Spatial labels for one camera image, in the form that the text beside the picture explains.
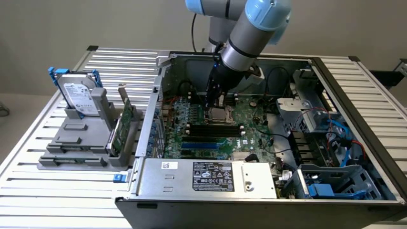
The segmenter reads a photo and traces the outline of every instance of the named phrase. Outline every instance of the green circuit board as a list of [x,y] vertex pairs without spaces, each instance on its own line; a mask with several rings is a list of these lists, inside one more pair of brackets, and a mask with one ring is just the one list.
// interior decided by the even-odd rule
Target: green circuit board
[[[166,148],[165,158],[177,159],[218,159],[218,160],[245,160],[250,154],[257,154],[261,162],[271,163],[275,161],[271,137],[262,134],[257,128],[270,133],[267,125],[255,124],[255,118],[263,121],[263,109],[250,106],[257,101],[251,96],[239,97],[235,105],[227,106],[231,109],[231,123],[211,122],[206,118],[205,108],[201,104],[191,104],[189,99],[178,98],[171,100],[171,104],[165,105],[169,111],[166,122]],[[219,137],[217,149],[189,149],[189,155],[183,154],[183,137],[187,123],[194,125],[243,125],[246,134],[242,137]]]

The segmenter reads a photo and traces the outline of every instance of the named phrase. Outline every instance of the robotic arm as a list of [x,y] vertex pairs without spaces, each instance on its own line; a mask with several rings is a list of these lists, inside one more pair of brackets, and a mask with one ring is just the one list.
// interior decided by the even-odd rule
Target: robotic arm
[[[186,0],[190,11],[218,16],[219,8],[226,2],[226,11],[230,11],[233,0]],[[235,88],[250,75],[261,75],[255,59],[269,43],[277,44],[289,24],[291,0],[247,0],[243,12],[221,56],[215,59],[207,85],[206,106],[217,103],[217,99]]]

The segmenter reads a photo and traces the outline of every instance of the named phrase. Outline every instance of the aluminum slatted platform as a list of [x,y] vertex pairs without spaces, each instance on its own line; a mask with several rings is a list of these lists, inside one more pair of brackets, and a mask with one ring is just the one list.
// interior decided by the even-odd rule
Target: aluminum slatted platform
[[[138,109],[146,110],[158,69],[157,51],[99,48],[75,69],[101,71],[109,99],[123,106],[117,88],[126,83]],[[361,63],[347,57],[322,57],[363,118],[407,174],[406,110],[383,91]],[[129,184],[113,183],[117,172],[39,171],[37,163],[65,118],[66,103],[57,93],[0,166],[0,228],[131,228],[114,197]],[[370,229],[401,228],[407,220]]]

